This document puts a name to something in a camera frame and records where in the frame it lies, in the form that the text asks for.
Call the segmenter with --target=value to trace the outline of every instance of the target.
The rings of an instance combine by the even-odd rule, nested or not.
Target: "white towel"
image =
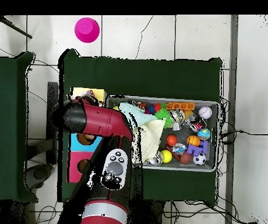
[[[159,144],[161,134],[165,120],[151,120],[140,128],[136,128],[133,131],[133,142],[132,142],[132,163],[143,163],[146,159],[155,157]],[[141,158],[140,161],[140,149],[139,149],[139,132],[141,136]]]

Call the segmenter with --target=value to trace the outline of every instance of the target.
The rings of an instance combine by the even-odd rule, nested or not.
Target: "green cloth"
[[[33,53],[0,57],[0,200],[37,201],[24,184],[26,69]]]
[[[64,91],[71,87],[104,89],[108,95],[219,101],[221,59],[155,61],[82,58],[64,52]],[[64,133],[62,195],[67,201],[75,183],[66,183],[68,134]],[[143,170],[146,200],[215,200],[216,172]]]

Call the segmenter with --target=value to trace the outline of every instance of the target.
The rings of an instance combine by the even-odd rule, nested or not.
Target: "yellow ball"
[[[164,159],[163,159],[163,162],[164,162],[164,163],[168,163],[168,162],[171,161],[171,159],[172,159],[172,154],[171,154],[170,151],[168,151],[168,150],[164,150],[164,151],[162,151],[162,154],[163,154],[163,156],[164,156]]]

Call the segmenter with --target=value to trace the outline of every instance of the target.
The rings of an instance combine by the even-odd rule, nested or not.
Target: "blue block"
[[[71,134],[71,151],[83,151],[83,152],[94,152],[101,142],[102,137],[97,136],[96,140],[91,145],[82,145],[77,140],[77,134]]]

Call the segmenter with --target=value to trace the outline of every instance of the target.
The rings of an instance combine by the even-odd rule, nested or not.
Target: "pink cup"
[[[75,25],[75,35],[82,42],[91,43],[95,41],[99,33],[99,25],[92,18],[82,18]]]

